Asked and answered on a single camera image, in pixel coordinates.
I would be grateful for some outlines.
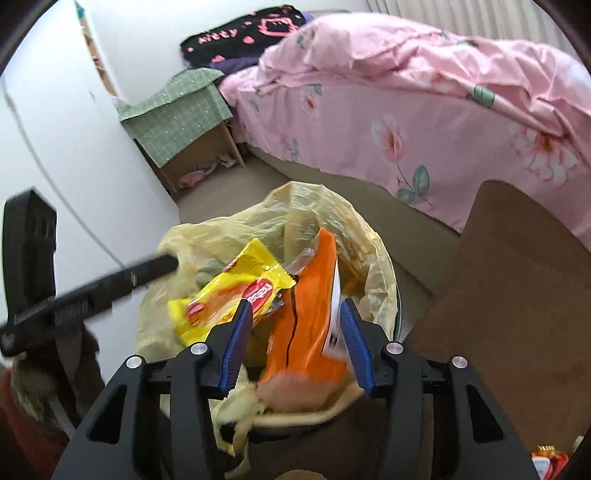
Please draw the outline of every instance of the snack package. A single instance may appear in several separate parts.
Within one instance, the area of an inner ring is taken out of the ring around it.
[[[347,373],[336,242],[325,229],[314,241],[316,253],[283,295],[285,305],[271,317],[267,366],[257,393],[275,411],[318,410]]]
[[[242,299],[252,305],[256,325],[271,306],[281,304],[275,302],[278,292],[295,284],[265,245],[254,238],[197,295],[170,300],[168,314],[181,342],[189,346],[203,342],[216,325],[230,322]]]

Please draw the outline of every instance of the pink comforter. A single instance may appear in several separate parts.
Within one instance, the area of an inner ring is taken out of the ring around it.
[[[552,47],[331,15],[220,91],[237,140],[278,158],[373,182],[459,232],[481,182],[505,180],[591,248],[591,77]]]

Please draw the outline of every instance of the yellow wrapper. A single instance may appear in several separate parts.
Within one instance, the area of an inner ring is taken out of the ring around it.
[[[255,325],[277,293],[295,284],[265,245],[254,238],[197,295],[170,300],[168,314],[183,345],[188,346],[203,342],[216,325],[230,322],[242,299],[252,305]]]

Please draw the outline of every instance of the red cloth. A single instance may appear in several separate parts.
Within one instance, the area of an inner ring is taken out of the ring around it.
[[[24,414],[12,398],[10,377],[7,371],[0,382],[2,480],[49,480],[68,438]]]

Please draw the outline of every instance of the purple pillow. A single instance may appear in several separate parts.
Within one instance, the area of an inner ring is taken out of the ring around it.
[[[227,59],[210,62],[208,68],[219,70],[227,76],[256,65],[258,63],[258,59],[259,57],[241,57],[238,59]]]

